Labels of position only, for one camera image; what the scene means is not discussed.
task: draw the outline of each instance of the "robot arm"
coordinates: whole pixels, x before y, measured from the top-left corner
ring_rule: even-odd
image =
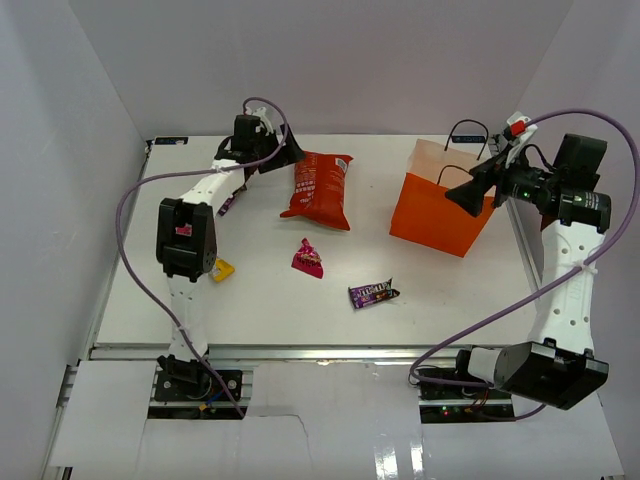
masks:
[[[212,169],[235,165],[238,163],[233,160],[214,160]],[[217,255],[214,214],[244,182],[242,169],[220,172],[203,178],[178,200],[165,199],[160,204],[157,253],[167,274],[171,310],[201,356],[209,342],[204,312],[197,300],[201,297],[200,290],[207,285],[206,273],[213,268]],[[193,358],[175,325],[169,354],[182,361]]]
[[[595,227],[554,221],[542,232],[543,284],[549,284],[604,241]],[[607,380],[609,367],[593,356],[591,266],[540,299],[528,342],[502,349],[474,347],[467,372],[498,390],[568,410]]]
[[[593,188],[606,143],[565,135],[553,169],[532,168],[523,147],[535,132],[529,128],[535,125],[518,128],[522,120],[528,121],[521,114],[511,117],[504,132],[507,147],[473,169],[473,179],[449,190],[446,196],[472,215],[480,214],[484,192],[494,185],[495,207],[507,197],[535,204],[547,224],[542,231],[542,281],[547,285],[584,265],[604,241],[611,203],[607,195]],[[527,342],[502,349],[461,351],[456,362],[458,373],[564,410],[602,386],[609,366],[593,354],[590,306],[595,273],[593,264],[585,267],[540,299]]]
[[[217,173],[200,180],[180,198],[165,198],[160,203],[156,258],[167,275],[171,309],[200,357],[205,356],[209,346],[204,312],[198,300],[203,295],[201,290],[208,287],[206,274],[212,270],[217,256],[214,215],[256,170],[266,173],[305,158],[291,129],[278,153],[272,156],[276,148],[278,140],[266,109],[248,110],[236,116],[233,135],[218,147],[211,166]],[[257,167],[221,170],[251,164],[267,156],[272,156],[271,160]],[[185,390],[209,378],[175,325],[169,356],[160,357],[158,363]]]

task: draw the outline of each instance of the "orange paper bag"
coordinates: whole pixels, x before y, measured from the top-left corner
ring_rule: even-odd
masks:
[[[451,147],[445,152],[439,143],[418,140],[409,158],[389,233],[464,257],[493,213],[495,189],[487,192],[482,214],[474,218],[444,197],[449,188],[468,182],[471,177],[457,168],[444,167],[455,165],[469,171],[478,163],[476,154]]]

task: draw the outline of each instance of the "red chip bag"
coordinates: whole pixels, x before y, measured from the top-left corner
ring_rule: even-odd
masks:
[[[282,218],[302,215],[310,220],[340,230],[351,230],[344,216],[344,177],[349,155],[305,152],[307,158],[296,163],[296,189],[289,210]]]

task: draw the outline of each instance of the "purple candy bar wrapper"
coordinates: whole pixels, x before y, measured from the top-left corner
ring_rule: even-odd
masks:
[[[231,208],[231,205],[233,205],[233,202],[235,202],[236,198],[238,198],[238,195],[240,195],[240,193],[246,190],[247,190],[247,186],[243,185],[238,190],[233,192],[233,194],[229,198],[227,198],[225,202],[222,204],[222,206],[220,207],[220,210],[218,210],[218,215],[220,215],[221,217],[224,217],[225,213],[227,213]]]
[[[391,280],[382,283],[363,285],[362,287],[349,288],[349,298],[353,308],[359,309],[396,298],[400,292],[391,288]]]

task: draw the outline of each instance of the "black bracket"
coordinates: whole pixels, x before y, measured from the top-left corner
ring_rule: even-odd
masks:
[[[598,233],[605,233],[611,224],[611,197],[587,190],[562,189],[557,218],[563,225],[584,223],[596,227]]]
[[[195,282],[216,261],[213,209],[165,198],[158,212],[156,258],[169,277],[180,275]]]
[[[156,389],[153,395],[158,402],[185,402],[208,400],[222,390],[220,383],[197,360],[185,362],[175,356],[158,357]],[[217,370],[231,396],[235,400],[242,397],[242,370]]]
[[[551,341],[505,347],[496,362],[496,388],[569,410],[607,381],[609,365]]]
[[[284,125],[280,126],[280,130],[284,135]],[[238,115],[233,126],[233,135],[222,140],[214,158],[216,160],[234,160],[240,164],[265,158],[273,153],[279,143],[275,134],[268,135],[267,133],[265,128],[261,128],[260,117]],[[260,173],[266,173],[304,160],[305,157],[306,154],[298,145],[293,131],[289,128],[289,134],[280,151],[257,169]],[[250,171],[245,170],[245,178],[249,178],[256,168],[248,170]]]

